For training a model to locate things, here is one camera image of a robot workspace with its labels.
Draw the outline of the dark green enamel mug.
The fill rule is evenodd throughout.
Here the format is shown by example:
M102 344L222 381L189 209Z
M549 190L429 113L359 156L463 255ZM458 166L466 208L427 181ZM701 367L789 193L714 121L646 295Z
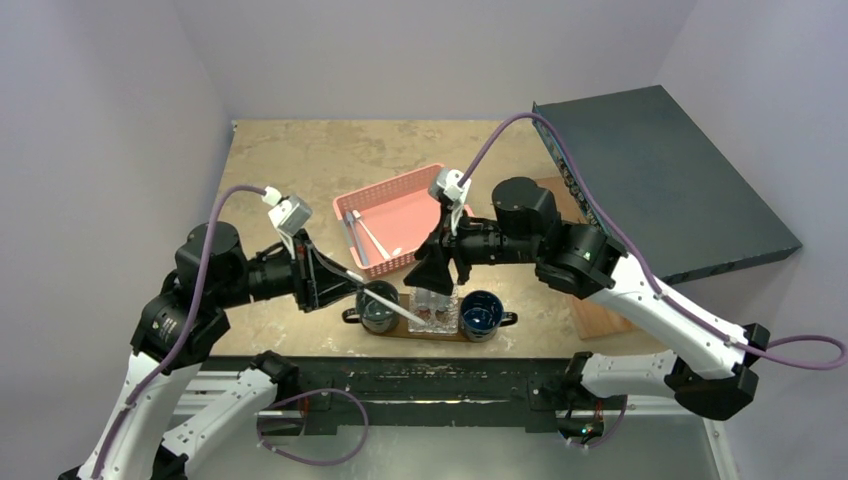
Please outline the dark green enamel mug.
M376 291L384 298L398 302L399 292L392 284L375 280L366 283L366 287ZM342 320L348 324L360 323L366 330L375 334L388 333L399 324L400 315L387 309L371 297L359 291L355 297L355 306L342 313Z

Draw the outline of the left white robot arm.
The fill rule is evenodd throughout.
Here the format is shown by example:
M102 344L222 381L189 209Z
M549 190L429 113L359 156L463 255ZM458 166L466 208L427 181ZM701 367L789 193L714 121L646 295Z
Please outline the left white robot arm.
M325 308L363 280L317 251L305 231L295 251L276 243L246 257L237 229L201 224L175 254L158 296L142 310L121 395L94 451L64 479L187 479L239 424L266 406L284 409L303 389L299 368L266 351L253 357L224 392L179 424L173 412L189 383L229 330L229 308L292 296L300 310Z

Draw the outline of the oval wooden tray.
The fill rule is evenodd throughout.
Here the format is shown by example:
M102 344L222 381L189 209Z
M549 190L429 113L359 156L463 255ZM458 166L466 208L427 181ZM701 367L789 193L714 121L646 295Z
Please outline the oval wooden tray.
M411 293L401 293L399 303L402 307L409 310L410 306L410 296ZM469 341L459 332L453 335L433 335L433 334L414 334L408 331L408 322L409 320L403 316L399 318L398 326L388 332L383 334L377 334L378 336L384 337L393 337L393 338L403 338L403 339L412 339L412 340L430 340L430 341L444 341L444 342L463 342L468 343Z

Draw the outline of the pink plastic basket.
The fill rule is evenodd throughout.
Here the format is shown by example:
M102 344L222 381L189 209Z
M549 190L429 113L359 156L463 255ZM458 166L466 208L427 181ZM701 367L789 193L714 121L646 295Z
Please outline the pink plastic basket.
M336 218L343 223L351 240L352 235L344 213L358 210L365 223L389 252L397 247L402 249L399 256L384 260L355 220L369 265L365 267L361 264L354 243L349 250L356 267L362 271L365 278L376 279L415 262L415 251L436 226L440 210L447 209L428 194L428 187L444 167L439 163L425 166L342 194L333 200Z

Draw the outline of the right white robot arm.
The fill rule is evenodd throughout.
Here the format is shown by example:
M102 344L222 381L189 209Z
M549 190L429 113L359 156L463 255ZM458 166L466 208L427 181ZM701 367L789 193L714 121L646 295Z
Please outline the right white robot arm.
M554 195L530 178L494 188L491 220L466 213L469 189L457 170L443 169L432 181L428 192L440 217L416 251L407 286L448 295L475 265L530 264L549 288L611 310L664 345L653 355L576 355L561 381L564 399L576 407L654 396L724 421L753 401L759 378L752 367L755 351L768 344L766 328L739 326L696 305L645 272L619 241L564 220Z

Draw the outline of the light blue toothbrush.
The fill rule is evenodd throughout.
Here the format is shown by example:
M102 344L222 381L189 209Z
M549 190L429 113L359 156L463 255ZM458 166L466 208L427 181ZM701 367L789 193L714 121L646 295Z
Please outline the light blue toothbrush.
M366 252L365 252L364 245L363 245L363 243L362 243L362 241L359 237L359 234L356 230L356 221L354 219L352 212L346 211L344 213L344 219L345 219L345 221L348 225L348 228L351 232L352 240L353 240L355 249L357 251L358 258L359 258L361 264L363 266L367 267L369 265L369 259L368 259Z

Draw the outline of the blue enamel mug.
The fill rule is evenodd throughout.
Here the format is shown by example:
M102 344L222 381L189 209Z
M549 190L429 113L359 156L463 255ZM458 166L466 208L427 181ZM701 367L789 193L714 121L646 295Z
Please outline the blue enamel mug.
M518 321L518 314L507 311L501 299L492 292L469 292L459 304L459 330L471 342L486 342L500 327L512 326Z

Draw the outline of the clear plastic holder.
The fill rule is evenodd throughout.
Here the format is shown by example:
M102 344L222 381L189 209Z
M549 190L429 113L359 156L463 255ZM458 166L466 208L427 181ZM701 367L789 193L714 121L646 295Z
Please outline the clear plastic holder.
M458 295L453 290L443 295L424 288L414 288L410 296L409 310L423 324L408 322L408 331L414 334L453 335L459 332Z

